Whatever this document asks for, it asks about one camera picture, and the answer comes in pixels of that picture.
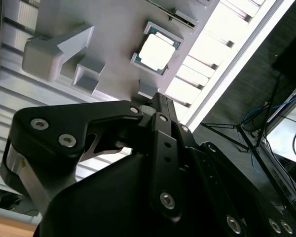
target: bolt head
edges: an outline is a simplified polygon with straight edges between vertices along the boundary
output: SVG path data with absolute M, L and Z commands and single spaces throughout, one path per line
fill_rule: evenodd
M 49 127 L 49 124 L 46 120 L 42 118 L 35 118 L 31 121 L 32 128 L 36 130 L 45 130 Z
M 188 128 L 186 126 L 182 125 L 181 128 L 183 129 L 184 132 L 188 132 Z
M 163 115 L 160 115 L 160 119 L 162 120 L 162 121 L 168 121 L 168 119 L 165 117 L 165 116 L 163 116 Z
M 60 135 L 58 138 L 58 142 L 60 145 L 68 148 L 74 147 L 77 143 L 75 137 L 70 134 Z
M 130 107 L 131 112 L 138 114 L 139 110 L 133 106 Z
M 169 210 L 172 210 L 175 207 L 175 201 L 173 197 L 166 192 L 163 192 L 160 195 L 160 201 Z

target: blue cable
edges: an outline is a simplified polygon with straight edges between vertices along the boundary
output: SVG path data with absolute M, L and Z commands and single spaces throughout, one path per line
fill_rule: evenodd
M 256 166 L 255 166 L 255 161 L 254 161 L 254 158 L 253 158 L 253 155 L 252 155 L 252 154 L 251 154 L 251 165 L 252 165 L 252 167 L 253 167 L 253 169 L 255 170 L 256 173 L 258 173 L 259 175 L 261 175 L 261 176 L 264 177 L 264 178 L 267 178 L 267 176 L 266 176 L 265 174 L 262 174 L 262 173 L 260 173 L 260 172 L 257 170 L 257 168 L 256 168 Z
M 282 103 L 280 105 L 275 105 L 275 106 L 272 106 L 271 108 L 272 109 L 277 109 L 279 107 L 281 107 L 282 105 L 286 105 L 286 104 L 289 104 L 291 102 L 293 102 L 294 100 L 296 99 L 296 97 L 293 97 L 292 99 L 290 99 L 288 102 L 285 102 L 285 103 Z M 250 115 L 254 114 L 256 111 L 259 111 L 261 109 L 263 109 L 264 107 L 262 108 L 256 108 L 256 109 L 253 109 L 253 110 L 250 110 L 244 117 L 243 117 L 243 120 L 242 121 L 245 121 Z

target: gray plastic part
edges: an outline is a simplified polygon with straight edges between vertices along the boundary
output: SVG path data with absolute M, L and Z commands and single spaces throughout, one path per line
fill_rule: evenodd
M 85 24 L 49 40 L 31 38 L 25 44 L 22 69 L 38 78 L 54 81 L 63 64 L 89 45 L 93 29 L 94 26 Z
M 80 89 L 93 94 L 94 91 L 97 88 L 97 85 L 99 84 L 99 81 L 95 78 L 91 78 L 88 76 L 82 76 L 78 82 L 75 84 L 76 87 L 79 87 Z
M 191 31 L 194 31 L 195 26 L 197 26 L 197 24 L 198 24 L 198 21 L 194 20 L 193 18 L 191 18 L 191 17 L 185 15 L 184 13 L 182 13 L 182 12 L 180 12 L 180 11 L 178 11 L 178 10 L 175 10 L 175 14 L 176 14 L 177 16 L 179 16 L 179 17 L 185 19 L 186 21 L 190 22 L 192 25 L 194 25 L 194 28 L 191 29 Z M 175 24 L 177 24 L 177 25 L 185 26 L 185 25 L 182 24 L 180 21 L 178 21 L 178 20 L 176 20 L 175 18 L 172 18 L 172 17 L 170 17 L 170 22 L 173 22 L 173 23 L 175 23 Z
M 197 0 L 197 1 L 203 4 L 204 6 L 210 6 L 213 2 L 213 0 Z
M 159 89 L 157 87 L 148 85 L 143 80 L 139 81 L 139 95 L 142 95 L 148 99 L 152 99 L 155 93 L 157 93 L 158 91 Z
M 85 56 L 78 64 L 74 73 L 72 85 L 93 94 L 99 84 L 100 76 L 105 64 Z

